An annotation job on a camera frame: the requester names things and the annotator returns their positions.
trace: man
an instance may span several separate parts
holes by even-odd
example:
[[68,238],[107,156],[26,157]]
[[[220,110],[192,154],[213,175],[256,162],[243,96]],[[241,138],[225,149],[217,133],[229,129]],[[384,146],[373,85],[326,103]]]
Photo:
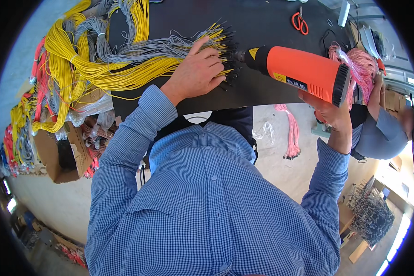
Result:
[[235,128],[208,122],[161,138],[152,176],[137,192],[135,173],[175,106],[225,78],[214,49],[193,45],[160,89],[147,88],[120,124],[92,181],[86,260],[92,275],[332,275],[339,263],[337,199],[348,174],[348,106],[300,97],[332,124],[328,144],[298,204],[254,167]]
[[406,106],[398,118],[385,110],[385,87],[380,74],[374,78],[368,106],[353,105],[350,116],[353,127],[351,155],[357,159],[391,159],[411,140],[414,109]]

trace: heat gun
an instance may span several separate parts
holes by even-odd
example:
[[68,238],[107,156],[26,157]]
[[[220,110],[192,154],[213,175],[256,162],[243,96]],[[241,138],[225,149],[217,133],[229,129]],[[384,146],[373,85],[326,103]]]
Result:
[[248,49],[235,53],[234,57],[249,68],[337,107],[347,95],[350,68],[334,60],[280,46]]

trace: tabletop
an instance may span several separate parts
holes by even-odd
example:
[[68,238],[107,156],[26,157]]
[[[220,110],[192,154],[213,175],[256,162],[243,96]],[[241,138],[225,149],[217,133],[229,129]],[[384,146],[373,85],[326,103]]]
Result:
[[[303,18],[308,24],[308,35],[301,34],[291,23],[292,15],[299,11],[300,6]],[[149,39],[168,37],[171,30],[178,31],[182,36],[191,37],[216,21],[227,21],[225,26],[232,26],[231,29],[236,31],[234,40],[239,43],[238,50],[271,45],[327,56],[323,37],[329,32],[328,29],[332,32],[325,38],[327,48],[332,41],[337,42],[345,51],[352,47],[351,30],[348,26],[342,28],[337,24],[338,16],[317,0],[307,3],[284,0],[164,0],[162,3],[149,5]],[[126,30],[128,27],[125,16],[118,10],[110,19],[111,48],[124,43],[121,32]],[[302,102],[298,98],[296,88],[249,69],[244,64],[237,63],[237,67],[242,69],[234,81],[234,87],[227,87],[227,91],[217,87],[207,95],[185,99],[177,106],[178,114]],[[150,84],[160,87],[168,78],[159,77],[139,89],[112,91],[112,94],[135,98]],[[123,121],[138,106],[138,100],[112,100],[116,116],[121,116]]]

